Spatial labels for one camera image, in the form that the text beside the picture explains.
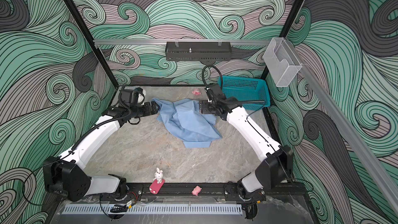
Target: transparent acrylic holder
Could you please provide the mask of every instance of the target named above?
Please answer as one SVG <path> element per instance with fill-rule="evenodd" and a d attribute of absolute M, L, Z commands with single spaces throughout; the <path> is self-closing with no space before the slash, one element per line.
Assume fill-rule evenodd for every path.
<path fill-rule="evenodd" d="M 283 37 L 272 38 L 263 59 L 277 87 L 288 87 L 301 69 L 293 44 Z"/>

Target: bunny figurine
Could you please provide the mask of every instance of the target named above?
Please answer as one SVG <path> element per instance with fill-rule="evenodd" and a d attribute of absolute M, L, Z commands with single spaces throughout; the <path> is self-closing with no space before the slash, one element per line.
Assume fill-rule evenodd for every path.
<path fill-rule="evenodd" d="M 156 179 L 158 181 L 158 183 L 161 183 L 162 178 L 163 178 L 163 171 L 159 170 L 159 168 L 156 168 L 155 178 L 153 178 L 153 180 L 155 181 L 155 179 Z"/>

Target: gray stone surface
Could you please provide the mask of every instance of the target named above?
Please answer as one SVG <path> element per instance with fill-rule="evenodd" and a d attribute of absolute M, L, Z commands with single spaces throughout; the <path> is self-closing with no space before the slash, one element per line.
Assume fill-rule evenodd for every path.
<path fill-rule="evenodd" d="M 199 96 L 192 94 L 194 87 L 143 88 L 147 93 L 145 101 L 153 97 L 168 101 L 207 99 L 203 88 Z M 269 134 L 262 111 L 251 117 Z M 191 149 L 185 148 L 156 118 L 157 115 L 148 116 L 138 125 L 123 125 L 97 150 L 84 171 L 90 176 L 112 173 L 128 182 L 152 182 L 159 167 L 169 183 L 216 183 L 236 182 L 260 164 L 249 143 L 219 117 L 215 127 L 222 139 L 213 141 L 209 148 Z"/>

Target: basket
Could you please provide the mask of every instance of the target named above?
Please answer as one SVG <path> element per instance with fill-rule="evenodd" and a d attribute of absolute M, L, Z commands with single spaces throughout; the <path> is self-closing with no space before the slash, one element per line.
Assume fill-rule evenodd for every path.
<path fill-rule="evenodd" d="M 269 107 L 269 93 L 266 81 L 236 76 L 223 76 L 222 92 L 227 98 L 235 97 L 239 101 L 264 100 L 265 104 L 243 104 L 246 110 L 258 110 L 262 106 Z"/>

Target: wave patterned wallpaper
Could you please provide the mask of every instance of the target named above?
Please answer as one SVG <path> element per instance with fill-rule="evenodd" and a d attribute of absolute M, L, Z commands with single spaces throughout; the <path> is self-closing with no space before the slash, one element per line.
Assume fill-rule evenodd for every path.
<path fill-rule="evenodd" d="M 44 223 L 53 205 L 22 198 L 22 182 L 70 147 L 108 106 L 114 87 L 62 0 L 0 0 L 0 222 Z M 36 204 L 42 170 L 25 183 Z"/>
<path fill-rule="evenodd" d="M 294 0 L 73 0 L 94 38 L 270 39 L 279 36 Z M 119 83 L 202 84 L 201 62 L 170 62 L 165 46 L 102 46 Z M 233 47 L 222 74 L 260 77 L 265 47 Z M 205 75 L 214 82 L 212 69 Z"/>
<path fill-rule="evenodd" d="M 288 38 L 398 182 L 398 0 L 305 0 Z M 321 223 L 386 224 L 398 217 L 299 73 L 276 88 L 271 116 L 310 181 Z"/>

